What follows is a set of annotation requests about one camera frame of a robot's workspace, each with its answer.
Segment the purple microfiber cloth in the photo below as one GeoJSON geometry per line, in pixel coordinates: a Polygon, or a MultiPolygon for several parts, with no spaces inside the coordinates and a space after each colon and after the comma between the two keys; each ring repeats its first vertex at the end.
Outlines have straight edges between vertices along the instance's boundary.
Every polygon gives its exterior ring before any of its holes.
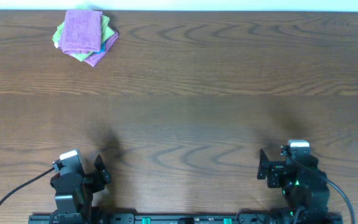
{"type": "Polygon", "coordinates": [[[70,9],[65,14],[59,46],[66,54],[100,51],[102,12],[70,9]]]}

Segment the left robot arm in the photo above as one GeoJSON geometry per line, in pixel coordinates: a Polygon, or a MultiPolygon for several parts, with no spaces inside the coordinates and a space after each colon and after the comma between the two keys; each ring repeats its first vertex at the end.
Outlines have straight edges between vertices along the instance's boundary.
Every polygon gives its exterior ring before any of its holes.
{"type": "Polygon", "coordinates": [[[111,175],[100,155],[94,162],[95,170],[85,173],[83,160],[78,151],[62,154],[53,163],[57,171],[50,180],[55,189],[57,209],[49,216],[53,223],[109,223],[108,215],[92,206],[93,194],[104,190],[111,182],[111,175]]]}

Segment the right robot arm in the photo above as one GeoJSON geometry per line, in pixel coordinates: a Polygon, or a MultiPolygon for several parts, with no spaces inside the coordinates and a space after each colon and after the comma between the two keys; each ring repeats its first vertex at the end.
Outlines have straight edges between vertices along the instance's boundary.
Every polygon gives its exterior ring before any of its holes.
{"type": "Polygon", "coordinates": [[[258,179],[269,188],[280,188],[288,208],[277,213],[278,223],[329,223],[327,183],[317,177],[318,159],[308,147],[282,147],[285,161],[271,161],[261,149],[258,179]]]}

